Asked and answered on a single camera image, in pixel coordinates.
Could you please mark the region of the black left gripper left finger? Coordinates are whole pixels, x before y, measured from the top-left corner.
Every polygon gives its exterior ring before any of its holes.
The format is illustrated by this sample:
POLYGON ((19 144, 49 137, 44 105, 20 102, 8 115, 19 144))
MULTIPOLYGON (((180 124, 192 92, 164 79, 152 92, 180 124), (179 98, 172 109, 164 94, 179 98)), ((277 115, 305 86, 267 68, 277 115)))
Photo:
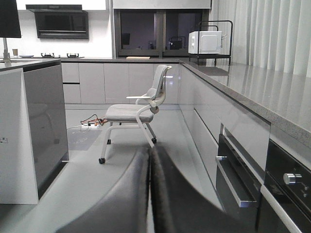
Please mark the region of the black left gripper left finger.
POLYGON ((58 233, 145 233, 149 198, 149 150, 136 151, 113 187, 58 233))

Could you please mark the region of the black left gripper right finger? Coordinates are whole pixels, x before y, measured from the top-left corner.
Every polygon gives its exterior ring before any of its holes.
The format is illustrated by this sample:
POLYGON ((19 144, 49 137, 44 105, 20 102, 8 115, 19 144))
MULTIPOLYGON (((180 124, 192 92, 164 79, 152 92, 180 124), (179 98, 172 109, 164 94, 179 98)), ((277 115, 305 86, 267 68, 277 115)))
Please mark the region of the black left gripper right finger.
POLYGON ((151 156, 151 202, 157 233, 252 233, 217 208, 182 175, 163 147, 151 156))

